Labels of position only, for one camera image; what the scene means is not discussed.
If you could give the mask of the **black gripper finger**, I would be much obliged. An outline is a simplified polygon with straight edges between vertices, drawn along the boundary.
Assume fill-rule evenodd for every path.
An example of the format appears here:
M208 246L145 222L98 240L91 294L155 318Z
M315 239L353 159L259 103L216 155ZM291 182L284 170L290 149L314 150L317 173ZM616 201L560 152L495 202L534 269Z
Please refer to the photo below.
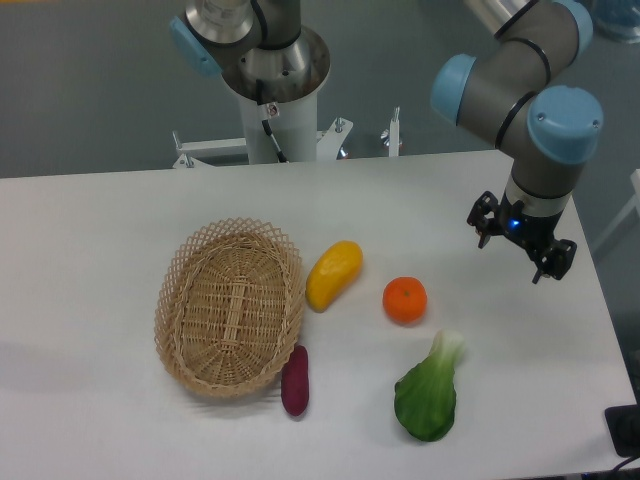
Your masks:
M499 202L489 191L485 191L473 204L467 217L467 224L474 228L479 237L478 247L483 249L489 240L499 235Z
M542 277L561 280L570 270L577 244L567 239L552 239L546 246L533 250L530 259L536 266L532 283L537 284Z

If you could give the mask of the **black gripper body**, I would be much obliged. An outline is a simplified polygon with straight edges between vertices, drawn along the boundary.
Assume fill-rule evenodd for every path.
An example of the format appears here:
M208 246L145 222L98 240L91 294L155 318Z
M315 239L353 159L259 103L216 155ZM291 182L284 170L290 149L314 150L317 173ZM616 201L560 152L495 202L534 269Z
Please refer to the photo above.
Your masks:
M508 180L491 232L507 238L528 254L569 253L571 241L556 239L554 232L570 198L570 193L539 197L525 191L515 180Z

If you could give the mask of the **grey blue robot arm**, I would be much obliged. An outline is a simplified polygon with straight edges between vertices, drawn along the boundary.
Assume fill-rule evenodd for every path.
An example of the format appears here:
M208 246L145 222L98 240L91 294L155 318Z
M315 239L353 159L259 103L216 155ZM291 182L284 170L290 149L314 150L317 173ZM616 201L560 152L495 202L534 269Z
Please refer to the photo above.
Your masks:
M513 164L503 195L483 194L468 223L481 243L502 236L527 253L538 277L558 280L576 246L554 231L596 149L603 111L589 92L554 79L588 47L591 17L575 1L473 1L470 8L498 49L485 60L450 58L430 104ZM317 129L328 47L302 24L298 2L191 1L169 29L191 68L221 77L236 96L251 163L337 157L347 128Z

